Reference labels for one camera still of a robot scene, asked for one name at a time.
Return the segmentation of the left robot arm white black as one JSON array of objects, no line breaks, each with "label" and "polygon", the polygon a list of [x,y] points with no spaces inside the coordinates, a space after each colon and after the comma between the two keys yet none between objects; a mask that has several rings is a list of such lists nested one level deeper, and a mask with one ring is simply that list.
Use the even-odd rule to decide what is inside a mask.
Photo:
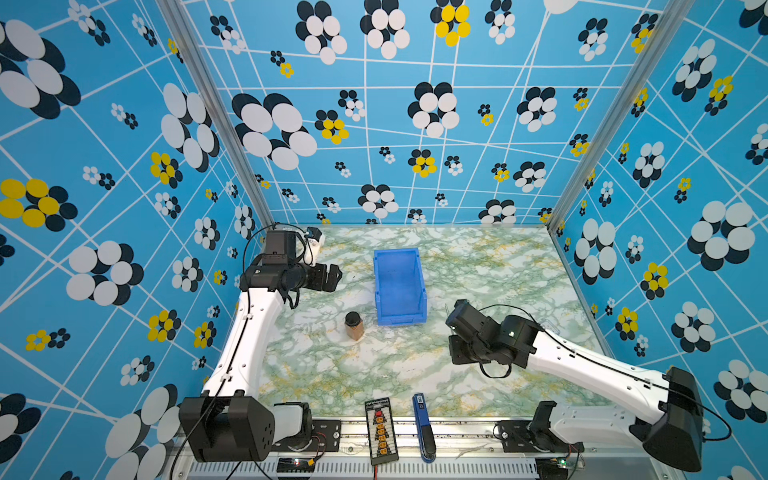
[{"label": "left robot arm white black", "polygon": [[301,448],[313,439],[306,402],[265,405],[258,399],[269,331],[303,290],[332,292],[343,274],[319,260],[325,236],[316,227],[267,228],[263,249],[240,277],[234,325],[201,394],[185,398],[179,420],[195,460],[257,462],[274,446]]}]

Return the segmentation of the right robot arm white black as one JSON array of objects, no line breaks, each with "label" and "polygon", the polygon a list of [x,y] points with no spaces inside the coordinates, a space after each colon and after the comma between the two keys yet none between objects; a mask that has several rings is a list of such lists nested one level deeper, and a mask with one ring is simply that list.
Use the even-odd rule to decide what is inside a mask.
[{"label": "right robot arm white black", "polygon": [[540,402],[518,435],[534,449],[579,451],[587,443],[641,447],[669,467],[701,471],[704,407],[692,373],[619,362],[549,332],[529,316],[497,322],[466,300],[455,303],[446,324],[455,365],[497,363],[543,372],[613,402],[611,408]]}]

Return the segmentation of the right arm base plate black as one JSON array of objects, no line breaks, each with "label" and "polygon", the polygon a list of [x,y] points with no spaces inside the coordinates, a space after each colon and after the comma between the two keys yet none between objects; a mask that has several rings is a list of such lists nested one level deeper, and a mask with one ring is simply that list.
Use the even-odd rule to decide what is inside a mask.
[{"label": "right arm base plate black", "polygon": [[567,444],[552,433],[533,433],[529,421],[502,420],[494,424],[492,435],[501,442],[505,453],[542,453],[575,455],[584,452],[582,442]]}]

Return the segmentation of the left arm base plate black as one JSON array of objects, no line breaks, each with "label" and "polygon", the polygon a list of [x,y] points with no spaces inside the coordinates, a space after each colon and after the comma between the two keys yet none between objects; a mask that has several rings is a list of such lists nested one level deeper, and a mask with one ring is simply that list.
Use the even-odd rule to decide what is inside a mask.
[{"label": "left arm base plate black", "polygon": [[291,437],[273,445],[273,452],[338,452],[341,440],[340,419],[314,419],[309,436],[304,439]]}]

